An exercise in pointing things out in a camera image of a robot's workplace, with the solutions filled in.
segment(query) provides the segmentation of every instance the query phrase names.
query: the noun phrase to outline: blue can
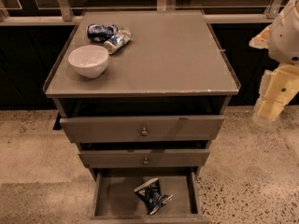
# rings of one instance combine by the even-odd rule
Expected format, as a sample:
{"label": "blue can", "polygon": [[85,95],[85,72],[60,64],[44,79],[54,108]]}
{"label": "blue can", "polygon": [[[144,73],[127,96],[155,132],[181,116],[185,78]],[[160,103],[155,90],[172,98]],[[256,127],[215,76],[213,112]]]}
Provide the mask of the blue can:
{"label": "blue can", "polygon": [[91,41],[105,42],[118,32],[116,25],[90,24],[86,28],[87,37]]}

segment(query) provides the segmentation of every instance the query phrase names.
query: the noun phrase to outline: concrete floor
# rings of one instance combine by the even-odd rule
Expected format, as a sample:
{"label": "concrete floor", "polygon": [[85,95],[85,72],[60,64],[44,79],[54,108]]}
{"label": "concrete floor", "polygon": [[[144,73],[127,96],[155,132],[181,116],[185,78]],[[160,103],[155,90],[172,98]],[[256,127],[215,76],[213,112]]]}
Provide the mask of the concrete floor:
{"label": "concrete floor", "polygon": [[[229,106],[197,182],[212,223],[299,223],[299,107],[266,127]],[[0,111],[0,223],[84,223],[94,182],[57,111]]]}

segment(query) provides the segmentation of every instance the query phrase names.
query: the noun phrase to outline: drawer handle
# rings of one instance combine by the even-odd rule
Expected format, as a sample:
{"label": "drawer handle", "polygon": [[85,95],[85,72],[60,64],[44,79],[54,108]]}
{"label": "drawer handle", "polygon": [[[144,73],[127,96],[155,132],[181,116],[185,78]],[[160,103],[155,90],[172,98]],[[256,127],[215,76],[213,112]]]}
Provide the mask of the drawer handle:
{"label": "drawer handle", "polygon": [[148,158],[144,158],[144,160],[143,160],[143,164],[145,164],[145,165],[148,165],[148,164],[149,164],[149,160],[148,160]]}
{"label": "drawer handle", "polygon": [[147,136],[148,134],[149,133],[148,133],[147,129],[146,128],[142,128],[141,135],[142,136]]}

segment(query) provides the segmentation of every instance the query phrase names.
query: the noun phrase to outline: gray tabletop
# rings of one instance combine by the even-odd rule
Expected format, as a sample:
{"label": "gray tabletop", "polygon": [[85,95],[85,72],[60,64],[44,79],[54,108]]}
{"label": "gray tabletop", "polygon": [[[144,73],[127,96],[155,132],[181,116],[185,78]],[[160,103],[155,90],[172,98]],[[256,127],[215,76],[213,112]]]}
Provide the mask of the gray tabletop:
{"label": "gray tabletop", "polygon": [[[88,79],[67,61],[91,45],[86,26],[129,27],[132,40],[109,56],[103,75]],[[198,11],[86,12],[46,90],[48,97],[231,95],[238,83]]]}

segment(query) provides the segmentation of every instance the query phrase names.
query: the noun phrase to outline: floor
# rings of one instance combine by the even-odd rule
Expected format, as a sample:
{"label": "floor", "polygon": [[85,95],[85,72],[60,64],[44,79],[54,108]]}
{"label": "floor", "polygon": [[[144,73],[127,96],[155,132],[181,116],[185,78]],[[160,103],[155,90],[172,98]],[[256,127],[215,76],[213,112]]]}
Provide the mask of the floor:
{"label": "floor", "polygon": [[[252,114],[253,106],[225,111],[197,181],[204,216],[215,224],[299,223],[299,107],[266,126]],[[0,111],[0,223],[89,219],[94,182],[75,145],[52,129],[56,115]]]}

